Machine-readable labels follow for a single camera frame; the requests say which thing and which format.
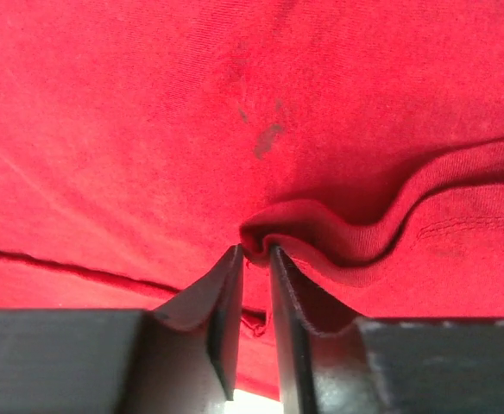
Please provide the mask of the dark red polo shirt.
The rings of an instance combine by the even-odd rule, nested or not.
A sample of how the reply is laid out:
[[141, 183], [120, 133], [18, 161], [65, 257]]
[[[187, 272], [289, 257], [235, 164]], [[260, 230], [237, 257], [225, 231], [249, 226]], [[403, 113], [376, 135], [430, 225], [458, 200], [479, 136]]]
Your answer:
[[373, 317], [504, 316], [504, 1], [0, 1], [0, 308], [153, 308], [242, 244]]

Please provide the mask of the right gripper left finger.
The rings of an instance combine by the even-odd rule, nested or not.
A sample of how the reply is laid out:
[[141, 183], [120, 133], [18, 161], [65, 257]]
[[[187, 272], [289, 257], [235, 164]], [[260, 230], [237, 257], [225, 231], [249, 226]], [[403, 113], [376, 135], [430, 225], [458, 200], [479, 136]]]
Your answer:
[[243, 249], [145, 313], [122, 413], [223, 413], [233, 399], [243, 301]]

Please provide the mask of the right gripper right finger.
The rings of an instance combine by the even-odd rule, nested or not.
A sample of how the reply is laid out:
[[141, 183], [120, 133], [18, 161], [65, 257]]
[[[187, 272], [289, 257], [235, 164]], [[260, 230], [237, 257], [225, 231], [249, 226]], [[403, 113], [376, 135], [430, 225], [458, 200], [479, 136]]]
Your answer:
[[274, 331], [285, 413], [379, 413], [357, 314], [270, 250]]

